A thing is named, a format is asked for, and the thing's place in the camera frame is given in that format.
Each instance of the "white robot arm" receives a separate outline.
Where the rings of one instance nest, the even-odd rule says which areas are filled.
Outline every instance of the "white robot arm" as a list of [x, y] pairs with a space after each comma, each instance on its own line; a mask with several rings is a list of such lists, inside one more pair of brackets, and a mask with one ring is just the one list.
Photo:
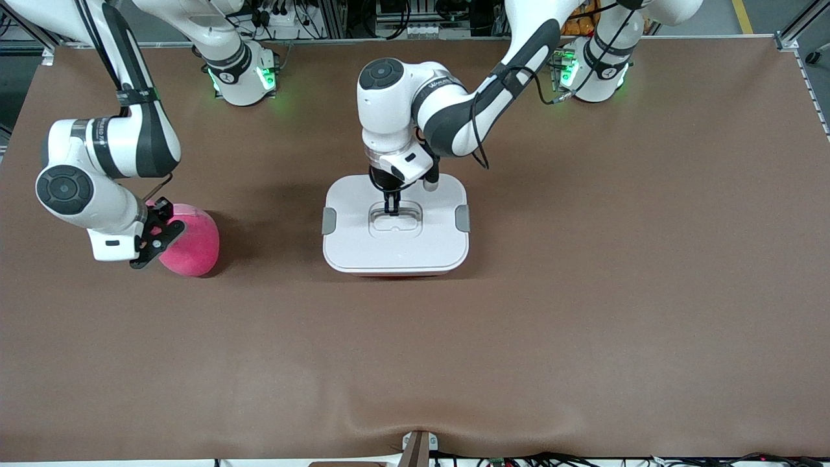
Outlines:
[[[472, 93], [441, 64], [393, 58], [360, 73], [358, 113], [369, 174], [397, 212], [399, 190], [424, 178], [435, 189], [440, 158], [469, 155], [559, 45], [561, 25], [582, 0], [506, 0], [510, 48]], [[413, 135], [423, 132], [425, 146]]]
[[114, 179], [164, 177], [181, 148], [144, 59], [124, 18], [104, 0], [7, 0], [37, 25], [95, 47], [118, 91], [121, 114], [59, 120], [44, 147], [37, 177], [41, 204], [88, 230], [95, 259], [129, 260], [142, 268], [184, 230], [170, 223], [165, 199], [148, 208]]
[[274, 52], [243, 41], [225, 16], [243, 0], [134, 0], [135, 6], [178, 29], [202, 55], [222, 97], [250, 106], [276, 88]]
[[574, 49], [574, 69], [562, 86], [583, 101], [605, 101], [623, 84], [629, 58], [640, 42], [643, 16], [676, 26], [700, 9], [703, 0], [603, 0], [603, 12], [592, 37], [580, 37]]

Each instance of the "pink ball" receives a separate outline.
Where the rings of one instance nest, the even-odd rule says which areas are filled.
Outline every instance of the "pink ball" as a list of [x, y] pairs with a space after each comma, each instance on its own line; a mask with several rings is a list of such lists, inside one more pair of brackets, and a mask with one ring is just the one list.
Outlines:
[[187, 228], [159, 261], [176, 274], [197, 278], [213, 269], [219, 259], [219, 229], [216, 222], [201, 209], [190, 204], [174, 204], [173, 218]]

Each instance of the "pink plush toy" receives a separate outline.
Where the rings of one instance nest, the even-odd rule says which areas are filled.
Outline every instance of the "pink plush toy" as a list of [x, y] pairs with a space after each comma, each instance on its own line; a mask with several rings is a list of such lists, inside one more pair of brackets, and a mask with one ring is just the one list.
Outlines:
[[159, 261], [176, 274], [196, 278], [213, 269], [219, 259], [219, 229], [208, 213], [190, 204], [173, 204], [173, 218], [187, 229], [159, 256]]

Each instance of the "brown tabletop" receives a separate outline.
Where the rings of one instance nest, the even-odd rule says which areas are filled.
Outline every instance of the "brown tabletop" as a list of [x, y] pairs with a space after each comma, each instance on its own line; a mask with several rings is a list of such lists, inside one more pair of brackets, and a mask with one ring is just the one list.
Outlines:
[[379, 455], [412, 429], [468, 455], [830, 455], [830, 145], [772, 39], [644, 41], [602, 104], [530, 90], [490, 172], [442, 165], [472, 212], [459, 269], [328, 267], [326, 190], [367, 167], [361, 67], [477, 86], [506, 46], [298, 46], [251, 108], [145, 51], [184, 151], [163, 195], [222, 230], [204, 279], [97, 263], [38, 204], [50, 124], [116, 108], [94, 52], [58, 51], [0, 167], [0, 460]]

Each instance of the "caster wheel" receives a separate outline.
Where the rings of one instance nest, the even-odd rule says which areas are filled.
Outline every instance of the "caster wheel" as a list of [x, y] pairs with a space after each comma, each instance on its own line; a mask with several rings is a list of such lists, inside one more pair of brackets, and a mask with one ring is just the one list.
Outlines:
[[812, 52], [809, 55], [807, 55], [807, 64], [808, 65], [815, 65], [821, 59], [822, 59], [821, 52]]

